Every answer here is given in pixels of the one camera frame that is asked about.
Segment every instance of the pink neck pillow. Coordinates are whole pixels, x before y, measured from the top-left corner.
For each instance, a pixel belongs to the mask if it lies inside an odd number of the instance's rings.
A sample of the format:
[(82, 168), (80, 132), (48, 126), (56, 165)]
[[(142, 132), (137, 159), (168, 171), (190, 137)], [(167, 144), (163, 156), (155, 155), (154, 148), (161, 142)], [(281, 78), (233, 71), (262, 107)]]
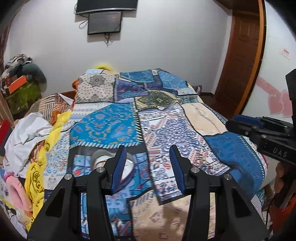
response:
[(14, 176), (9, 176), (6, 179), (6, 185), (13, 205), (21, 210), (32, 212), (32, 202), (26, 195), (26, 191), (20, 181)]

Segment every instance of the door panel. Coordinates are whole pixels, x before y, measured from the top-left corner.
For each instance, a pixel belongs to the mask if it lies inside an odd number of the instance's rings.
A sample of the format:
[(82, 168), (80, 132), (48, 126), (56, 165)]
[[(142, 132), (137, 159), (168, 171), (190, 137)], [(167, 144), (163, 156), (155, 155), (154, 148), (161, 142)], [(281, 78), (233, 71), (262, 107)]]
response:
[(242, 99), (257, 53), (259, 29), (259, 16), (234, 12), (227, 58), (215, 93), (216, 101), (227, 100), (230, 108), (222, 115), (232, 116)]

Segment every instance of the bed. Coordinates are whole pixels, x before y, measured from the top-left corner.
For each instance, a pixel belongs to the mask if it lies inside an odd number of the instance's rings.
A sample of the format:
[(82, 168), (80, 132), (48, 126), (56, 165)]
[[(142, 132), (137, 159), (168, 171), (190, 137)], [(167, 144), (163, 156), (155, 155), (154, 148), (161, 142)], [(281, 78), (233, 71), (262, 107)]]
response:
[[(227, 120), (204, 104), (185, 80), (162, 69), (128, 73), (89, 69), (73, 87), (73, 103), (55, 94), (35, 108), (57, 133), (55, 141), (38, 143), (26, 164), (35, 168), (29, 169), (32, 175), (27, 171), (24, 184), (33, 202), (33, 216), (26, 225), (13, 215), (6, 170), (0, 169), (1, 206), (22, 236), (66, 173), (89, 174), (98, 164), (91, 158), (94, 152), (101, 150), (102, 161), (120, 145), (127, 148), (131, 168), (121, 190), (106, 196), (117, 240), (182, 239), (190, 196), (183, 196), (176, 185), (171, 145), (207, 174), (230, 173), (250, 200), (261, 186), (267, 166), (256, 146), (247, 137), (228, 132)], [(86, 199), (82, 194), (81, 232), (89, 239)], [(210, 204), (208, 238), (215, 233), (214, 194)]]

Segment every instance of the metal screw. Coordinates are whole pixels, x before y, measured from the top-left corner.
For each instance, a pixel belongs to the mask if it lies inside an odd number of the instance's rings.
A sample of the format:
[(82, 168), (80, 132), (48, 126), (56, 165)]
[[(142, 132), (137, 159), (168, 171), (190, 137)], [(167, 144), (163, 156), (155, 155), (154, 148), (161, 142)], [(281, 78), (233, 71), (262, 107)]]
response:
[(232, 176), (231, 176), (230, 174), (225, 174), (225, 175), (224, 175), (224, 178), (225, 178), (226, 180), (231, 180), (231, 179), (232, 179)]
[(68, 173), (64, 176), (66, 180), (70, 180), (72, 178), (72, 174)]
[(105, 171), (105, 168), (104, 168), (104, 167), (98, 167), (98, 168), (96, 169), (96, 171), (97, 171), (98, 173), (102, 173), (102, 172)]
[(191, 168), (191, 171), (193, 173), (198, 173), (200, 171), (200, 169), (198, 167), (193, 167), (193, 168)]

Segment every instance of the pink heart decoration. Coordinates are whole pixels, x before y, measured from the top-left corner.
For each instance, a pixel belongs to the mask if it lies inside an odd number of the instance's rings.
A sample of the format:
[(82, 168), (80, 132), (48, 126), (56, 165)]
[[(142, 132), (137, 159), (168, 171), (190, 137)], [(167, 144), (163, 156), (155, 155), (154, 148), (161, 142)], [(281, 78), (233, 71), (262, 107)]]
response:
[(280, 114), (284, 110), (284, 103), (276, 98), (276, 95), (268, 96), (268, 106), (271, 115)]
[(290, 101), (289, 92), (287, 90), (281, 92), (281, 101), (284, 103), (283, 118), (291, 117), (293, 114), (292, 102)]

